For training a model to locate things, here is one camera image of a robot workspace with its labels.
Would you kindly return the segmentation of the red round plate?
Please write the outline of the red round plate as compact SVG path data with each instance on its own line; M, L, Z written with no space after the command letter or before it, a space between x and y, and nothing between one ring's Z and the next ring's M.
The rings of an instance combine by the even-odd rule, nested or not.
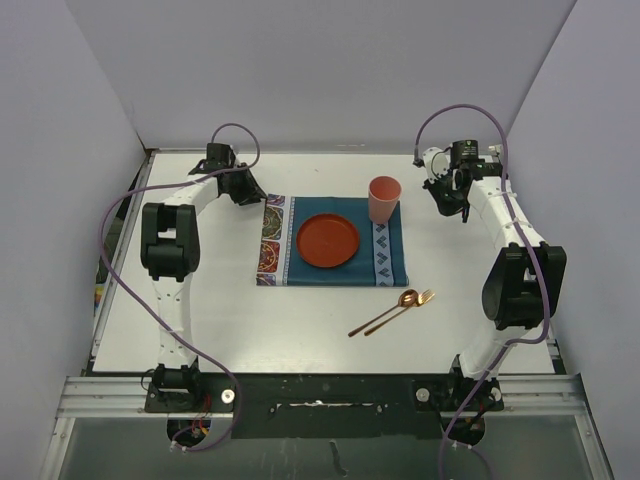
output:
M318 268L338 267L358 251L360 235L343 216L321 213L305 220L296 235L300 257Z

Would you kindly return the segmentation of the pink plastic cup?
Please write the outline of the pink plastic cup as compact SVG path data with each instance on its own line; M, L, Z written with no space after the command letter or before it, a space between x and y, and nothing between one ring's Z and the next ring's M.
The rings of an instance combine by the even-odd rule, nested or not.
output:
M369 183L369 218L375 224L384 224L392 216L402 193L401 184L393 177L378 176Z

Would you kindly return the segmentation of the blue patterned placemat cloth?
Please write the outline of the blue patterned placemat cloth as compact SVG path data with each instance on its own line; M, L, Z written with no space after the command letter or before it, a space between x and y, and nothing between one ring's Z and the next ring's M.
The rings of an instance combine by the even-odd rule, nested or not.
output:
M400 208L375 224L365 198L268 195L256 284L408 286Z

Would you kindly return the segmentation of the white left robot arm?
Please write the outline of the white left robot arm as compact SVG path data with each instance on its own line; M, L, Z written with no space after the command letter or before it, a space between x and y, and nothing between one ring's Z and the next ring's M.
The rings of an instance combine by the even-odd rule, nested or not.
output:
M148 202L141 214L141 263L151 277L161 328L160 352L152 384L168 389L168 399L180 410L200 405L198 354L192 341L190 289L200 263L197 216L211 202L227 195L239 206L266 198L244 163L227 144L210 143L206 156L189 172L187 185L161 202Z

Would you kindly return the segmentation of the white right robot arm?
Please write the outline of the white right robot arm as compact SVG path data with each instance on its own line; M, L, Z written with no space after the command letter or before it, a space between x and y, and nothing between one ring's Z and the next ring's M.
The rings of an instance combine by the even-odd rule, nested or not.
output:
M546 332L559 300L567 263L563 247L550 245L519 206L506 168L486 160L475 140L415 152L414 164L427 172L424 189L443 216L467 219L476 212L497 256L481 291L488 320L452 364L445 384L448 402L469 408L497 376L504 358L528 342L528 332Z

